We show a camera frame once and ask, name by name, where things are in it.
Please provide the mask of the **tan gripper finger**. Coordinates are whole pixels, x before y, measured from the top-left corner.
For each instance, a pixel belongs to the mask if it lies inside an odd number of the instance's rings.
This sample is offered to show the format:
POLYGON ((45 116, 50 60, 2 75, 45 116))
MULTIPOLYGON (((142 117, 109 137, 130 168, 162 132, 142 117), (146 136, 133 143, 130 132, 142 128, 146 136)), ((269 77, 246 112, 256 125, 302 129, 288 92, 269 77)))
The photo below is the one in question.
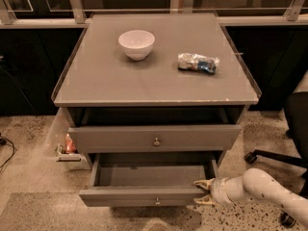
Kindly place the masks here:
POLYGON ((197 205, 215 205, 216 202, 213 200, 213 198, 207 194, 205 196, 195 198, 193 200, 197 205))
POLYGON ((203 180, 194 181, 193 184, 195 186, 198 186, 198 187, 208 191, 208 190, 211 189, 213 182, 214 182, 214 179, 203 179, 203 180))

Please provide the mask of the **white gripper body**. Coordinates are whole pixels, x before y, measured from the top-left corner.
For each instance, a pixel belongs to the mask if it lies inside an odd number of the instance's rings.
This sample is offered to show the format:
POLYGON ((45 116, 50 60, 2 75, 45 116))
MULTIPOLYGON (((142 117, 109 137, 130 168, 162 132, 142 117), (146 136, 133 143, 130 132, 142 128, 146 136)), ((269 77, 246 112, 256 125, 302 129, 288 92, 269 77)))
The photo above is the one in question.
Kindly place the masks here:
POLYGON ((244 200, 243 178, 216 178, 210 187, 213 200, 220 205, 229 205, 244 200))

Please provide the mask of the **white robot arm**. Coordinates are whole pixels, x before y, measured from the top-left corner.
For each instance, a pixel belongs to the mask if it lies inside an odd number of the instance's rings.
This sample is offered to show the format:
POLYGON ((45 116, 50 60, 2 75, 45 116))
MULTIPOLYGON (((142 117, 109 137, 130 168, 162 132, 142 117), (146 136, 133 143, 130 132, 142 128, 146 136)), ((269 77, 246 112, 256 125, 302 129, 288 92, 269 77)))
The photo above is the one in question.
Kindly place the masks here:
POLYGON ((308 199, 289 191, 259 168, 250 168, 239 177, 197 180, 193 184, 208 192, 195 198, 193 201, 196 204, 231 205, 236 202, 267 201, 308 228, 308 199))

